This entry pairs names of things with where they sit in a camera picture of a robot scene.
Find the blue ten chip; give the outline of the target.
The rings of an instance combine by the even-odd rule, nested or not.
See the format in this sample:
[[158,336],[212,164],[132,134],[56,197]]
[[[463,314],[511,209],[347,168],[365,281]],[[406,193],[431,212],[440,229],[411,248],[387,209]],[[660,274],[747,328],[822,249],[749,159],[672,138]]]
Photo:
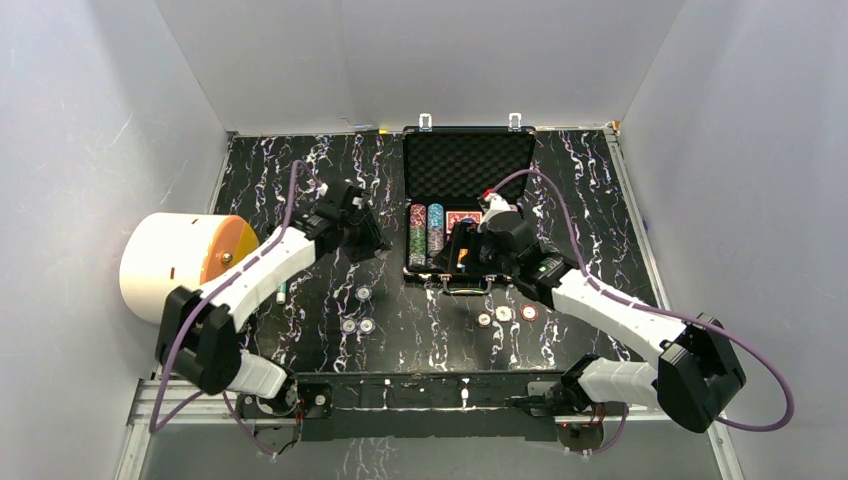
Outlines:
[[363,334],[371,334],[375,330],[374,320],[371,318],[363,318],[358,323],[358,330]]
[[360,286],[355,291],[355,297],[359,301],[368,301],[372,296],[372,290],[367,286]]
[[352,334],[358,330],[358,322],[353,319],[345,319],[341,322],[340,330],[344,334]]

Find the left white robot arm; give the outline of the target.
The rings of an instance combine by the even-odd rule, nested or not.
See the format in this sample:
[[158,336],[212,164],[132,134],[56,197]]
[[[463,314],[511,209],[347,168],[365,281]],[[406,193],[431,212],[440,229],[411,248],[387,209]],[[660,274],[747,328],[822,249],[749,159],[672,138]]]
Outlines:
[[293,412],[299,400],[294,374],[241,347],[238,335],[280,285],[322,257],[341,252],[358,263],[390,251],[370,197],[349,180],[324,184],[310,208],[289,212],[234,267],[194,289],[174,288],[164,302],[155,349],[165,374],[177,373],[208,395],[258,397],[275,416]]

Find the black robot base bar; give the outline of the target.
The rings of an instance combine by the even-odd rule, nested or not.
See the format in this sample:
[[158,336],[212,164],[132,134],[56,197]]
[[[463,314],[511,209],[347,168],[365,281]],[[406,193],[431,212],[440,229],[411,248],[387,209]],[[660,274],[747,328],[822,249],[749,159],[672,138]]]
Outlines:
[[236,408],[260,427],[300,425],[307,442],[519,437],[591,446],[614,432],[622,404],[572,407],[560,384],[557,371],[304,373],[281,399],[240,394]]

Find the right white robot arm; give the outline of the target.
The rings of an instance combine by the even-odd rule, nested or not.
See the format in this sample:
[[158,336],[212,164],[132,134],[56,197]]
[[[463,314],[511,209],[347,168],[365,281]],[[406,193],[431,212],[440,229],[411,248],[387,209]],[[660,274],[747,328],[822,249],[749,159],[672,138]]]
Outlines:
[[587,414],[601,403],[637,404],[703,433],[746,384],[720,322],[667,319],[587,278],[575,261],[544,247],[517,212],[498,213],[482,225],[457,224],[434,264],[449,274],[505,275],[527,299],[612,335],[640,357],[586,354],[547,392],[518,401],[521,408]]

